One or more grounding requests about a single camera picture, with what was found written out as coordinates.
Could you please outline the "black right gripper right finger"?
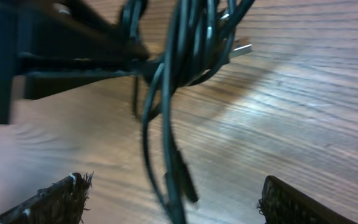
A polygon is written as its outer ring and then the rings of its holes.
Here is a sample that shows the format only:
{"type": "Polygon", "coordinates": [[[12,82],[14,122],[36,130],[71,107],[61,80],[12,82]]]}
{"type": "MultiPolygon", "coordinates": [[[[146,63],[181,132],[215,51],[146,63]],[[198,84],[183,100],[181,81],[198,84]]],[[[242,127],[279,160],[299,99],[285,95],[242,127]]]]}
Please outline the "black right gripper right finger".
{"type": "Polygon", "coordinates": [[[273,175],[265,178],[257,209],[266,224],[357,224],[273,175]]]}

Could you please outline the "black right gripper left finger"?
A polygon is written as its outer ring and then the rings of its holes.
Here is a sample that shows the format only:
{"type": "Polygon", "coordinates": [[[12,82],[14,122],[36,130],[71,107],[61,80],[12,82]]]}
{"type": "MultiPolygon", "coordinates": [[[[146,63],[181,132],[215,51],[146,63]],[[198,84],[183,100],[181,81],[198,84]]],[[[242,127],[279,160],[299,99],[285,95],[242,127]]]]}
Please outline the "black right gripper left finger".
{"type": "Polygon", "coordinates": [[[0,224],[80,224],[86,210],[92,174],[70,173],[64,179],[0,214],[0,224]]]}

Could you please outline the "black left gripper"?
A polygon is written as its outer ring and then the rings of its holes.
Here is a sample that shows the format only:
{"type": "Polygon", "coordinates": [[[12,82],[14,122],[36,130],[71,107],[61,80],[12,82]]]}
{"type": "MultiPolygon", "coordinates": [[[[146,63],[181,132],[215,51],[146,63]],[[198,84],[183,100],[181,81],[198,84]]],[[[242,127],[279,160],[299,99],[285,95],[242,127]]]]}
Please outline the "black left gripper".
{"type": "MultiPolygon", "coordinates": [[[[10,120],[21,4],[19,0],[0,0],[0,124],[10,120]]],[[[62,59],[149,58],[144,46],[125,35],[119,25],[104,20],[84,1],[27,1],[26,52],[62,59]]],[[[24,98],[38,100],[101,80],[128,76],[151,81],[153,74],[122,70],[29,72],[25,74],[24,98]]]]}

